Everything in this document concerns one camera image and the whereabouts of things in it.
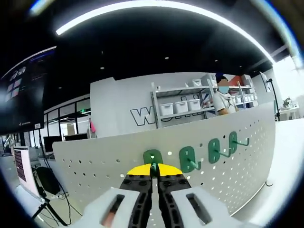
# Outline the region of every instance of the ceiling light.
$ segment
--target ceiling light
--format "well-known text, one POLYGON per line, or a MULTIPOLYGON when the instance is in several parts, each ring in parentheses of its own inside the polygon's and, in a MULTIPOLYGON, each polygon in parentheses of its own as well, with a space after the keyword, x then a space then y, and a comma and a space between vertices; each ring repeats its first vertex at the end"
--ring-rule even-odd
POLYGON ((191 11, 193 13, 198 13, 200 15, 204 15, 206 17, 212 18, 241 34, 245 38, 247 38, 251 43, 253 43, 263 54, 269 59, 269 61, 274 64, 276 63, 274 59, 271 57, 271 55, 248 33, 246 33, 243 29, 241 29, 239 26, 233 24, 231 21, 221 17, 220 15, 217 15, 213 12, 210 12, 208 10, 188 5, 185 3, 180 2, 174 2, 174 1, 163 1, 163 0, 135 0, 135 1, 126 1, 126 2, 120 2, 115 3, 112 5, 100 7, 98 9, 92 10, 90 12, 87 12, 67 24, 61 26, 59 29, 56 30, 56 33, 58 35, 63 34, 64 32, 68 31, 72 27, 80 24, 81 22, 84 22, 90 18, 99 16, 101 14, 105 14, 108 12, 116 11, 116 10, 122 10, 122 9, 129 9, 129 8, 135 8, 135 7, 168 7, 168 8, 175 8, 175 9, 182 9, 186 11, 191 11))

